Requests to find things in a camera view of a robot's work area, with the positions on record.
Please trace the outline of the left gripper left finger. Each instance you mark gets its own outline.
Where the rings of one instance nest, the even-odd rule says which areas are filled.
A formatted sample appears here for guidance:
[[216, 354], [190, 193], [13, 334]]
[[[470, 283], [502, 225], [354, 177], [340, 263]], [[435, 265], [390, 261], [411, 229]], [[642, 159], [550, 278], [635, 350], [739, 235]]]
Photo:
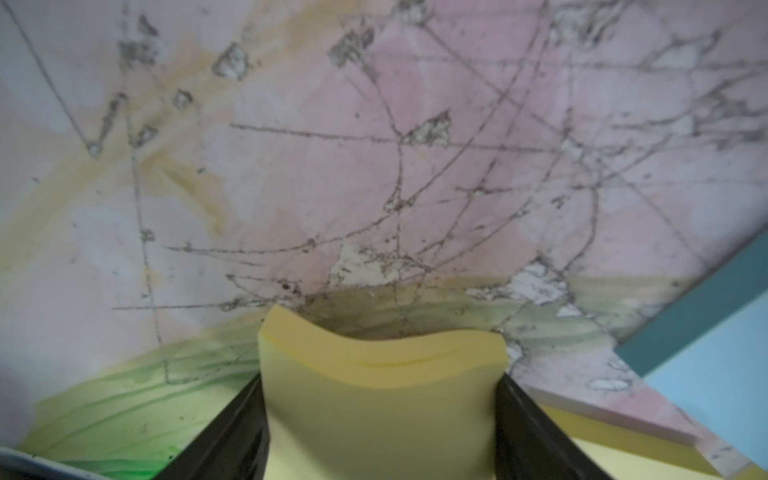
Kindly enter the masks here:
[[262, 480], [270, 434], [260, 375], [256, 375], [157, 480]]

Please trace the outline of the yellow sticky pad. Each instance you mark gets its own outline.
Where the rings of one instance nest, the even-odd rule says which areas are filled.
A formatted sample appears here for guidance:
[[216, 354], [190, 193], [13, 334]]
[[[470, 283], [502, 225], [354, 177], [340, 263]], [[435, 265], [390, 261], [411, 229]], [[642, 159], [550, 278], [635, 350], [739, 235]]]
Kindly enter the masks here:
[[259, 332], [268, 479], [490, 479], [503, 338], [357, 340], [280, 306]]
[[560, 398], [539, 405], [613, 479], [765, 479], [746, 459], [687, 415], [660, 422]]

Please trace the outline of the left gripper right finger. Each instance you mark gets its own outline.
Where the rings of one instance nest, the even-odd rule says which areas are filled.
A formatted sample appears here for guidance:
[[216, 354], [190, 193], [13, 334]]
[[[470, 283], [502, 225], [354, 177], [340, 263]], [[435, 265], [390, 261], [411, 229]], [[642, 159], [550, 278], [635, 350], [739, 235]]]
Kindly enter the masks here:
[[495, 391], [495, 478], [610, 480], [507, 374]]

